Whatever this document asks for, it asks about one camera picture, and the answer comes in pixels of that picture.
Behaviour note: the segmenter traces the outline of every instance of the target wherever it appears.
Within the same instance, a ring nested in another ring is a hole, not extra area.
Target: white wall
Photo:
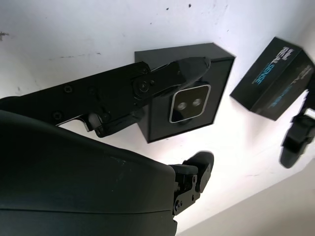
[[[314,0],[1,0],[0,31],[9,35],[0,41],[0,98],[133,63],[134,51],[215,42],[233,53],[214,125],[150,145],[137,125],[101,140],[167,164],[200,150],[214,153],[205,192],[176,217],[180,232],[300,171],[314,157],[315,144],[290,170],[278,161],[303,96],[277,122],[229,97],[271,39],[298,42],[314,11]],[[80,122],[63,127],[98,139]]]
[[[297,42],[304,47],[310,58],[315,61],[315,17],[305,26]]]
[[[300,173],[179,234],[179,236],[297,235],[315,235],[315,160]]]

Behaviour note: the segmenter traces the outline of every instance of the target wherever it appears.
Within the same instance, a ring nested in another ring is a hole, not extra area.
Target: black robotic arm
[[[211,153],[168,166],[56,126],[78,119],[111,135],[209,66],[189,58],[151,71],[141,62],[0,100],[0,235],[174,236],[174,215],[210,178]]]
[[[315,137],[315,116],[308,113],[315,111],[315,74],[306,87],[308,94],[298,115],[292,119],[292,126],[288,130],[283,144],[280,163],[291,168],[304,153],[305,148]]]

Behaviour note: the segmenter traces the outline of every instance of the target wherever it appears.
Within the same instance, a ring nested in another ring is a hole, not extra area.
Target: camera lens
[[[201,99],[200,98],[197,98],[196,100],[194,100],[193,102],[192,102],[192,105],[194,106],[194,107],[197,107],[197,106],[199,106],[201,104]]]
[[[186,102],[181,102],[178,106],[177,109],[179,111],[182,111],[183,109],[185,109],[187,107],[187,103]]]

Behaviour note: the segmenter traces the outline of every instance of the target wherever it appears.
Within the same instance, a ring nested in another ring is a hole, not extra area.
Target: metal bracket
[[[210,152],[199,152],[182,165],[171,165],[174,169],[174,204],[173,214],[178,215],[200,198],[200,193],[208,183],[214,164]]]
[[[309,116],[296,116],[292,123],[282,144],[280,158],[281,164],[286,168],[291,168],[296,163],[315,136],[315,120]]]

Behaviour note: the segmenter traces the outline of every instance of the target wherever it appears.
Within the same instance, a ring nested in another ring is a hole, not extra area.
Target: camera box
[[[313,72],[302,48],[275,37],[231,96],[251,112],[277,120],[306,89]]]
[[[189,57],[208,57],[210,69],[193,85],[144,107],[145,117],[138,125],[148,143],[214,123],[233,55],[214,43],[135,52],[135,62],[144,61],[151,69]]]

